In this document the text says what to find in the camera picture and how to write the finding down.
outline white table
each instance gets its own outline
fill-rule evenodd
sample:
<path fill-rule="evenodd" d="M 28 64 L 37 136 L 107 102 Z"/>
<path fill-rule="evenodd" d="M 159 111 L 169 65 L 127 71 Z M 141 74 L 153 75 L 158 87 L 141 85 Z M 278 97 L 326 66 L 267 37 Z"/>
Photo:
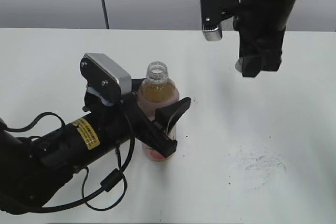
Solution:
<path fill-rule="evenodd" d="M 0 29 L 0 117 L 10 127 L 44 111 L 66 122 L 81 117 L 85 52 L 110 56 L 134 78 L 161 60 L 181 98 L 193 101 L 169 161 L 148 160 L 137 142 L 117 208 L 0 212 L 0 223 L 335 223 L 336 34 L 286 33 L 279 72 L 256 79 L 234 69 L 238 43 L 235 32 L 207 42 L 200 31 Z M 25 135 L 58 125 L 46 118 Z M 86 191 L 116 165 L 114 152 L 90 165 Z M 75 175 L 48 206 L 78 199 L 83 178 Z M 110 205 L 121 192 L 92 203 Z"/>

